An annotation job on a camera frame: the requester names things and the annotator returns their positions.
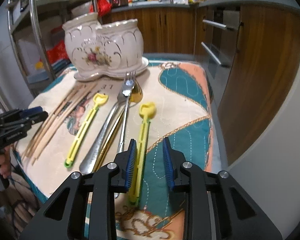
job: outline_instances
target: tiled wall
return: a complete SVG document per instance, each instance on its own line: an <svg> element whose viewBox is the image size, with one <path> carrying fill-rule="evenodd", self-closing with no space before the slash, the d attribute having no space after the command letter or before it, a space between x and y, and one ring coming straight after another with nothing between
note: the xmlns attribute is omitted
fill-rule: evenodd
<svg viewBox="0 0 300 240"><path fill-rule="evenodd" d="M16 63L8 34L7 0L0 6L0 89L12 108L26 108L33 100Z"/></svg>

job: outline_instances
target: white ceramic pot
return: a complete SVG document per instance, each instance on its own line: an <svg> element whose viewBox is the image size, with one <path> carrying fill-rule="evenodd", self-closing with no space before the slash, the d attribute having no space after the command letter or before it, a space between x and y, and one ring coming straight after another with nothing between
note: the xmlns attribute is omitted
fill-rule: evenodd
<svg viewBox="0 0 300 240"><path fill-rule="evenodd" d="M102 74L125 77L126 72L141 73L145 68L143 38L138 20L126 20L97 26L91 39L79 44L72 52L77 80L91 80Z"/></svg>
<svg viewBox="0 0 300 240"><path fill-rule="evenodd" d="M95 12L84 14L63 24L66 51L75 67L79 66L76 64L76 58L73 56L74 51L81 47L83 43L95 38L96 27L100 26L98 14Z"/></svg>

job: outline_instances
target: yellow spoon handle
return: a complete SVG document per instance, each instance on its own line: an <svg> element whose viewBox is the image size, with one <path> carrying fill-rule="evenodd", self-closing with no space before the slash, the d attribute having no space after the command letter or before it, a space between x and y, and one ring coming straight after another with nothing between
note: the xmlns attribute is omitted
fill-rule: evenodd
<svg viewBox="0 0 300 240"><path fill-rule="evenodd" d="M82 125L70 147L67 159L64 163L66 168L72 167L73 161L74 161L75 156L78 152L78 149L81 145L82 139L84 138L86 131L88 130L88 128L89 128L94 116L98 112L98 110L99 110L98 104L95 104L93 106L93 108L89 111L89 113L87 114L85 120L83 121L83 123L82 123Z"/></svg>
<svg viewBox="0 0 300 240"><path fill-rule="evenodd" d="M138 206L139 198L141 194L141 185L142 185L142 178L143 178L143 167L145 165L146 159L146 147L148 142L148 134L149 134L149 120L145 116L142 121L139 138L138 138L138 145L137 145L137 160L136 163L138 164L135 166L134 176L132 178L131 188L128 192L129 201Z"/></svg>

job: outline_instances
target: yellow and green utensil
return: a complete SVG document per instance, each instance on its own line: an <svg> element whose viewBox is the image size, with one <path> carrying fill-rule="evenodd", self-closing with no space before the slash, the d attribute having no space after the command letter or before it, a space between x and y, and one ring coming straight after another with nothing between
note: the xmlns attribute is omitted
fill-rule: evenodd
<svg viewBox="0 0 300 240"><path fill-rule="evenodd" d="M93 108L89 111L89 113L87 114L85 120L83 121L72 145L71 145L71 148L68 152L68 156L67 156L67 159L65 160L65 167L66 168L71 168L72 165L73 165L73 162L75 160L75 156L78 152L78 149L82 143L82 140L94 118L94 116L96 115L96 113L98 112L99 110L99 106L102 106L104 105L108 100L108 96L107 95L104 95L104 94L95 94L95 96L93 97L93 101L94 101L94 106Z"/></svg>
<svg viewBox="0 0 300 240"><path fill-rule="evenodd" d="M132 184L128 192L129 201L134 206L138 206L139 204L143 169L146 159L146 148L148 142L150 119L154 117L155 112L156 107L153 102L143 104L139 108L139 115L143 118L143 120L140 127L137 144L137 160L135 170L133 172Z"/></svg>

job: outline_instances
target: gray countertop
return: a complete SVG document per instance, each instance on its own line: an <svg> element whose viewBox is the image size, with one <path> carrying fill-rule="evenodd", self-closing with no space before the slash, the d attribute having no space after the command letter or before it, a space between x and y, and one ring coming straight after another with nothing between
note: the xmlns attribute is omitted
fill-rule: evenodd
<svg viewBox="0 0 300 240"><path fill-rule="evenodd" d="M142 3L140 5L130 5L125 7L119 7L112 9L111 12L121 12L127 10L143 9L143 8L195 8L195 7L204 7L204 6L235 6L242 4L263 4L270 5L283 9L290 9L297 13L300 13L300 6L295 0L208 0L199 3L198 5L187 5L187 4L169 4L169 3Z"/></svg>

